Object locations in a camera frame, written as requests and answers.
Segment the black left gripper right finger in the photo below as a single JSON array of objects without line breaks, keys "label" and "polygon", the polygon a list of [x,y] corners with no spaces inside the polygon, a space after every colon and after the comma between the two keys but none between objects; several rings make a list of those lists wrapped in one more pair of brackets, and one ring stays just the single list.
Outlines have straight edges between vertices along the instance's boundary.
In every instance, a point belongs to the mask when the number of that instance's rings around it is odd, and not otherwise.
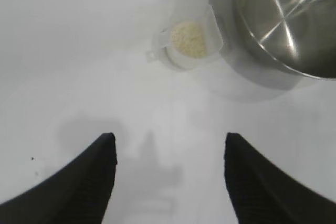
[{"label": "black left gripper right finger", "polygon": [[299,183],[238,133],[228,133],[225,185],[238,223],[335,223],[335,202]]}]

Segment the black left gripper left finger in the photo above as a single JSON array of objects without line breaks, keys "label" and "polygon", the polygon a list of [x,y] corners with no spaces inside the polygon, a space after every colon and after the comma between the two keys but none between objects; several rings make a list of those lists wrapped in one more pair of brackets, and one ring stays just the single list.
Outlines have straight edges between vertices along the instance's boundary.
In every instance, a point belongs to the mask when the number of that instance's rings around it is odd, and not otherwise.
[{"label": "black left gripper left finger", "polygon": [[117,167],[113,133],[103,133],[57,173],[1,204],[1,223],[102,223]]}]

